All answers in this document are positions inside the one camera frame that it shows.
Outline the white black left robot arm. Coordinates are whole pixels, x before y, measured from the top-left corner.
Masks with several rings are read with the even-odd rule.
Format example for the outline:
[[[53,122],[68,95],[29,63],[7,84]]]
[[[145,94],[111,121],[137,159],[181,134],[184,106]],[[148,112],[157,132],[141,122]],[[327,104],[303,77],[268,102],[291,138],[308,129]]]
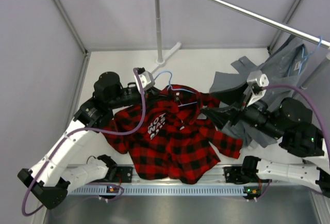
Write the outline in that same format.
[[[51,210],[75,189],[94,181],[111,182],[117,163],[111,156],[92,156],[85,165],[69,169],[73,157],[97,134],[120,154],[128,154],[144,180],[170,178],[195,184],[220,162],[219,154],[238,159],[243,141],[226,135],[205,116],[220,101],[190,87],[155,87],[155,78],[134,69],[135,81],[123,87],[114,72],[94,83],[56,144],[18,178],[43,207]]]

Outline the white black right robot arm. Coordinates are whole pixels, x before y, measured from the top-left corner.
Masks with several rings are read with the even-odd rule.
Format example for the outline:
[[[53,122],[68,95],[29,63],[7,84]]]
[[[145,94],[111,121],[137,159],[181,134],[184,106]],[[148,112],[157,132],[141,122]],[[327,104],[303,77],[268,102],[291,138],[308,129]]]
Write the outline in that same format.
[[[316,108],[286,97],[274,111],[268,111],[262,100],[252,102],[254,93],[262,97],[265,91],[265,87],[257,84],[243,83],[229,90],[212,92],[210,95],[225,105],[207,107],[202,113],[220,130],[242,122],[259,135],[281,139],[279,147],[300,158],[301,162],[274,162],[260,155],[246,155],[242,165],[225,168],[226,182],[284,181],[329,197],[329,144],[323,130],[312,123]]]

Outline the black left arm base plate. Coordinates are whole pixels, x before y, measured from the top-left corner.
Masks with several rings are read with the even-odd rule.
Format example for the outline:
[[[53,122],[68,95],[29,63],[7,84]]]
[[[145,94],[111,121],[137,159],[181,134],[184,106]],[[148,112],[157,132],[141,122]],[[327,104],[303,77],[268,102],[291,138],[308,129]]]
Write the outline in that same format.
[[[114,183],[131,183],[133,176],[133,167],[132,166],[119,166],[116,170],[116,173],[112,179]]]

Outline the light blue wire hanger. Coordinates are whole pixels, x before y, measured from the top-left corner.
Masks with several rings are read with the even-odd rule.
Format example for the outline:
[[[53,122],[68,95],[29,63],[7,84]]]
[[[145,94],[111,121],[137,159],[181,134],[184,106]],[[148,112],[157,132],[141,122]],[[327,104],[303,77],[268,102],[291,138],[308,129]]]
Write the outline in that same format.
[[[170,71],[162,71],[158,73],[156,76],[154,76],[154,80],[156,80],[161,74],[164,73],[169,73],[170,78],[168,80],[168,85],[167,85],[167,94],[160,96],[157,99],[150,99],[149,100],[149,105],[154,105],[156,107],[184,107],[184,106],[189,106],[189,105],[194,105],[197,104],[197,101],[194,102],[189,102],[189,103],[181,103],[180,101],[180,96],[183,96],[183,92],[187,92],[189,94],[196,94],[195,91],[188,90],[186,88],[178,88],[177,86],[173,87],[171,84],[172,80],[172,72]]]

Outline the red black plaid shirt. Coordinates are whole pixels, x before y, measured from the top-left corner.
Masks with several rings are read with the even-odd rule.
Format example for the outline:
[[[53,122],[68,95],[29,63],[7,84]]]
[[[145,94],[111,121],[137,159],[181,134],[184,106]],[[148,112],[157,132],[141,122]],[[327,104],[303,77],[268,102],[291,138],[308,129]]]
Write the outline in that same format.
[[[183,92],[181,103],[197,101],[184,107],[133,105],[117,112],[107,126],[105,138],[119,153],[129,154],[140,178],[171,178],[195,184],[202,175],[219,163],[219,154],[239,158],[241,139],[232,138],[216,129],[201,109],[217,107],[220,101],[207,93]]]

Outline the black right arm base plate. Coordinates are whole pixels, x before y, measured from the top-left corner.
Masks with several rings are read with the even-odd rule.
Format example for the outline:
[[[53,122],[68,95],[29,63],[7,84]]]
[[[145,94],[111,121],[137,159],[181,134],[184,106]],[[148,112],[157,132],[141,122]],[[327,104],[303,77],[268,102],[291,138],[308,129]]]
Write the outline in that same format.
[[[237,185],[247,183],[258,183],[259,178],[253,175],[246,175],[241,172],[241,166],[224,167],[224,176],[226,183]]]

